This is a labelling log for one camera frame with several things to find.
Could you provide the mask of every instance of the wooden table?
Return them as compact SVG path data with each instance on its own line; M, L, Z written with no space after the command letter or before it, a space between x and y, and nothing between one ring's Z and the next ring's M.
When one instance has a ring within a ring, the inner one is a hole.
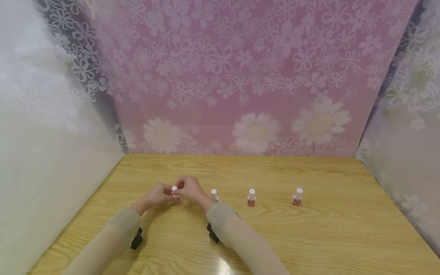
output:
M62 273L120 209L183 174L197 176L206 192L216 188L292 274L440 273L439 259L356 159L129 154L30 274ZM290 204L297 187L301 207ZM249 188L256 207L246 205ZM188 201L151 210L142 246L106 274L249 274L233 250L209 239L206 225Z

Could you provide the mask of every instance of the translucent white curtain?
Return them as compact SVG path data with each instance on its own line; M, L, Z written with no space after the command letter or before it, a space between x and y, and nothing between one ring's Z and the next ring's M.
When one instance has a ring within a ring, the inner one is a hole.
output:
M30 1L0 8L0 274L26 274L120 160L98 113Z
M440 2L416 7L357 158L440 255Z

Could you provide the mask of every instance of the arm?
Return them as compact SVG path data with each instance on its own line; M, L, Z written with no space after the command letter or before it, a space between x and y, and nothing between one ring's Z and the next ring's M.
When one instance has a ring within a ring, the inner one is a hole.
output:
M232 248L243 259L253 274L289 274L275 251L255 230L240 219L224 202L211 199L197 178L182 176L173 194L182 195L198 203L222 243Z
M275 251L224 202L206 213L213 231L226 247L237 252L252 274L289 274Z
M98 275L131 246L141 216L164 202L176 202L171 196L171 185L159 183L148 194L122 209L64 271L64 275Z
M102 274L107 266L130 247L139 229L140 216L122 209L64 271L64 275Z

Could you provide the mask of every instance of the hand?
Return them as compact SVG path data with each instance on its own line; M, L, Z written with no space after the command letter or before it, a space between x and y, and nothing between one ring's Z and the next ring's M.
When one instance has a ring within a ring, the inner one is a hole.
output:
M142 216L145 211L166 202L178 203L178 198L171 195L171 185L165 183L158 183L150 192L146 193L142 198L133 203L130 207Z
M177 190L173 191L173 195L180 195L192 202L198 203L206 213L209 208L216 203L211 199L200 186L198 179L193 176L181 176L176 181Z

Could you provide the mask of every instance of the small bottle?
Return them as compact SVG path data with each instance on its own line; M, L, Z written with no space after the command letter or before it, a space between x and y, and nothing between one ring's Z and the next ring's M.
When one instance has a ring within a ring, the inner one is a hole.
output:
M171 191L176 191L176 190L177 190L177 186L173 186L173 187L171 188ZM180 197L180 195L173 195L173 197L178 198L178 199L177 199L178 202L182 202L182 201L183 201L183 199L182 199L182 197Z
M297 188L295 195L292 196L292 201L290 202L292 205L300 206L302 201L302 188Z
M211 198L216 200L216 202L219 201L219 196L217 195L217 190L211 189Z
M257 197L255 196L255 190L249 189L248 206L255 206L257 204Z

